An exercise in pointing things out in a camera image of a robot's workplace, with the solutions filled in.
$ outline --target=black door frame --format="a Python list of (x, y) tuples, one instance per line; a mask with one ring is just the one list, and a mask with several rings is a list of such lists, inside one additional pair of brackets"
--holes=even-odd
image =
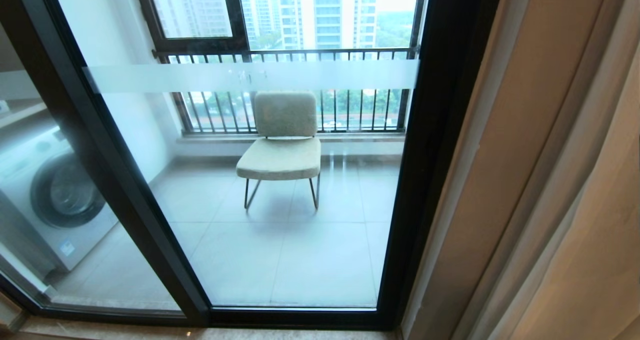
[(186, 317), (53, 306), (0, 277), (0, 290), (46, 317), (165, 326), (391, 330), (400, 324), (451, 164), (499, 0), (428, 0), (376, 310), (212, 308), (105, 101), (57, 0), (0, 0), (0, 22), (48, 109), (124, 228)]

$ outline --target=washing machine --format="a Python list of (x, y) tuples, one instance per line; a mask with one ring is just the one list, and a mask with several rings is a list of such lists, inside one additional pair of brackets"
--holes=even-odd
[(0, 241), (40, 277), (71, 271), (116, 223), (58, 127), (0, 154)]

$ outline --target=white wall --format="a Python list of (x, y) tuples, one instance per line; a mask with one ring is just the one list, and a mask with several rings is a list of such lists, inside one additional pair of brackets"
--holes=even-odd
[[(138, 0), (59, 0), (89, 67), (157, 63)], [(174, 157), (179, 136), (165, 94), (104, 94), (112, 117), (144, 178), (151, 181)]]

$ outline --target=frosted glass strip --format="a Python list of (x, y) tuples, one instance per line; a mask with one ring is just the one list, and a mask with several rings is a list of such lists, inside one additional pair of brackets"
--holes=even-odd
[(40, 94), (27, 71), (0, 72), (0, 99), (35, 99)]
[(418, 65), (411, 59), (110, 65), (86, 71), (101, 93), (413, 89)]

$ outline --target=washing machine door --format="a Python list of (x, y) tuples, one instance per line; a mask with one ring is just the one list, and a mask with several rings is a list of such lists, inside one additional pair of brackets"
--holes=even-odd
[(74, 153), (48, 159), (31, 183), (31, 205), (44, 222), (58, 228), (88, 223), (105, 199)]

